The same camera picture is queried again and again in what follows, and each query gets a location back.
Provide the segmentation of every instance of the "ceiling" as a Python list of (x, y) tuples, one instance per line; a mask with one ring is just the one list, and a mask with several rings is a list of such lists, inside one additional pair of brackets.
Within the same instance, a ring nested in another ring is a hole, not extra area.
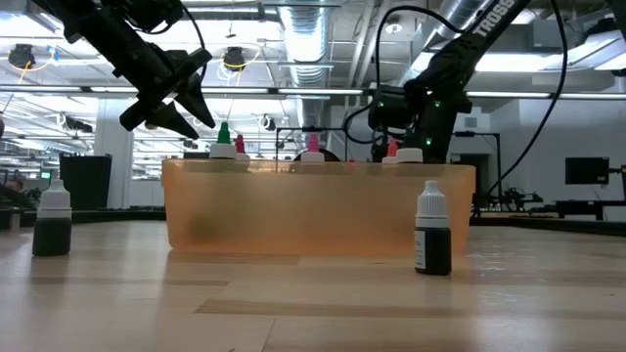
[[(196, 7), (194, 14), (202, 19), (202, 11), (199, 7), (209, 6), (228, 11), (231, 2), (216, 3), (210, 0), (186, 1), (192, 7)], [(271, 12), (280, 1), (263, 1), (266, 11)], [(356, 40), (361, 31), (361, 22), (367, 7), (374, 7), (373, 20), (369, 28), (376, 27), (376, 18), (379, 16), (378, 9), (381, 6), (393, 7), (402, 4), (429, 6), (437, 9), (439, 1), (358, 1), (347, 0), (343, 2), (331, 2), (342, 4), (334, 7), (330, 27), (330, 52), (325, 65), (330, 66), (329, 85), (331, 87), (346, 87), (354, 82), (348, 82), (352, 57), (357, 48)], [(569, 19), (569, 31), (582, 32), (588, 28), (583, 22), (585, 17), (590, 18), (594, 13), (603, 10), (603, 1), (559, 1), (564, 15)], [(554, 22), (554, 14), (549, 10), (549, 2), (535, 1), (531, 4), (531, 15), (528, 12), (522, 22), (533, 25), (541, 21)], [(117, 79), (112, 75), (112, 66), (108, 64), (91, 45), (84, 40), (74, 44), (68, 44), (63, 38), (63, 26), (56, 19), (49, 16), (33, 16), (24, 12), (2, 11), (0, 5), (0, 84), (46, 84), (46, 85), (73, 85), (73, 86), (126, 86), (128, 83), (123, 79)], [(411, 42), (416, 30), (424, 23), (423, 15), (401, 13), (398, 24), (402, 29), (390, 34), (384, 31), (381, 38), (381, 79), (392, 82), (398, 79), (419, 53), (412, 53)], [(207, 50), (213, 56), (208, 64), (203, 86), (280, 86), (286, 87), (291, 84), (288, 56), (283, 40), (284, 32), (278, 22), (256, 21), (207, 21), (198, 20)], [(534, 30), (536, 37), (542, 34)], [(368, 31), (365, 43), (369, 43), (373, 37), (373, 31)], [(180, 21), (173, 25), (169, 31), (159, 36), (141, 34), (147, 41), (152, 41), (164, 50), (184, 49), (192, 52), (200, 47), (198, 36), (192, 24), (188, 21)], [(626, 52), (626, 45), (619, 40), (622, 47), (615, 47), (616, 54)], [(16, 44), (33, 45), (37, 65), (37, 71), (29, 71), (24, 76), (18, 69), (13, 68), (7, 60), (8, 53)], [(244, 55), (249, 64), (238, 77), (236, 72), (224, 71), (221, 65), (221, 56), (228, 47), (244, 48)], [(375, 80), (374, 65), (369, 65), (370, 59), (365, 58), (359, 62), (359, 67), (365, 66), (367, 73), (362, 85), (370, 86)], [(571, 92), (597, 92), (610, 87), (614, 80), (609, 71), (598, 71), (592, 67), (574, 69), (568, 74), (566, 91)], [(477, 91), (552, 91), (556, 86), (558, 75), (553, 71), (545, 72), (478, 72), (469, 84), (468, 89)], [(5, 106), (9, 99), (11, 103), (4, 113), (7, 125), (6, 133), (24, 134), (28, 136), (75, 136), (76, 132), (64, 128), (64, 116), (80, 120), (94, 128), (98, 114), (98, 99), (77, 96), (35, 96), (26, 93), (11, 95), (0, 94), (0, 107)], [(128, 103), (133, 98), (128, 95)], [(250, 141), (248, 150), (253, 154), (262, 153), (269, 157), (273, 151), (274, 143), (269, 142), (275, 138), (275, 133), (263, 128), (263, 118), (273, 118), (278, 126), (297, 126), (297, 100), (231, 100), (231, 99), (207, 99), (209, 109), (219, 121), (229, 119), (232, 133), (243, 134)], [(477, 104), (489, 111), (493, 102), (477, 100)], [(191, 116), (187, 118), (194, 124), (202, 138), (210, 139), (216, 136), (216, 131), (201, 126)], [(51, 155), (58, 152), (74, 152), (89, 154), (93, 151), (93, 134), (78, 133), (79, 140), (48, 140), (48, 141), (7, 141), (2, 144), (4, 155)], [(139, 127), (135, 131), (136, 168), (138, 174), (146, 171), (145, 164), (156, 163), (166, 156), (181, 153), (186, 149), (182, 142), (177, 141), (154, 141), (155, 138), (177, 137), (173, 132), (158, 129), (146, 130)], [(142, 141), (142, 138), (152, 138), (151, 141)], [(198, 142), (199, 150), (203, 150), (210, 144), (209, 141)], [(295, 154), (298, 147), (296, 143), (287, 144), (284, 155)], [(12, 160), (11, 163), (3, 162), (3, 168), (17, 167), (20, 161)]]

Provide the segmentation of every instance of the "wooden table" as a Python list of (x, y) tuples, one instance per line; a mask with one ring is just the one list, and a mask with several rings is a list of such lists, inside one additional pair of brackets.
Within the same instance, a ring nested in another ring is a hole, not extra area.
[(165, 224), (0, 234), (0, 351), (624, 351), (626, 241), (472, 228), (450, 278), (412, 258), (185, 255)]

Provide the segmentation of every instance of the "plastic bin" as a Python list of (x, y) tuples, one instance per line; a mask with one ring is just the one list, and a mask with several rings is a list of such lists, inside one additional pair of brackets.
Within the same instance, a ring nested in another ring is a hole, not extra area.
[(222, 253), (413, 255), (418, 195), (436, 179), (461, 253), (474, 177), (462, 165), (168, 159), (169, 243)]

